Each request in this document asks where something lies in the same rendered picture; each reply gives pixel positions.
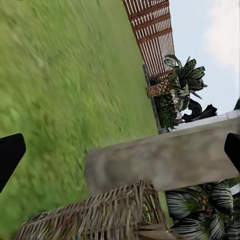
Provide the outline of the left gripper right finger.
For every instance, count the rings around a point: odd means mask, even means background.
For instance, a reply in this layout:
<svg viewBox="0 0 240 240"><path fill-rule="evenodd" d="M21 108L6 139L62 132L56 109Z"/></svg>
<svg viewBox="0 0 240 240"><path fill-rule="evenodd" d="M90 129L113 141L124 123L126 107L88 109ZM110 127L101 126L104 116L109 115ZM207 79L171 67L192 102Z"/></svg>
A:
<svg viewBox="0 0 240 240"><path fill-rule="evenodd" d="M240 134L228 133L224 151L240 174Z"/></svg>

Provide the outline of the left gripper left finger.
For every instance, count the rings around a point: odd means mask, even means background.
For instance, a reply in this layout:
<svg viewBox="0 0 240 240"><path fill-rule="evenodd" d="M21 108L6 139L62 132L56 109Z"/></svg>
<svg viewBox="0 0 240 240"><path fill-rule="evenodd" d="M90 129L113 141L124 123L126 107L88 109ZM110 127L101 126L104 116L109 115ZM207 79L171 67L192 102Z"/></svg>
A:
<svg viewBox="0 0 240 240"><path fill-rule="evenodd" d="M26 153L21 133L0 138L0 193Z"/></svg>

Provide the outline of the wicker basket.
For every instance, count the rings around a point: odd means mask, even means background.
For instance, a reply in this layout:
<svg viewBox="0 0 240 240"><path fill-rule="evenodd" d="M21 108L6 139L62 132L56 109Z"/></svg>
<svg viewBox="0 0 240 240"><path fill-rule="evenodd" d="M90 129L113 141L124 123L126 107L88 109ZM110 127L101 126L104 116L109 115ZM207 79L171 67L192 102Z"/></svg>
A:
<svg viewBox="0 0 240 240"><path fill-rule="evenodd" d="M152 196L156 209L153 206ZM120 186L83 201L38 212L11 240L190 240L168 229L151 180Z"/></svg>

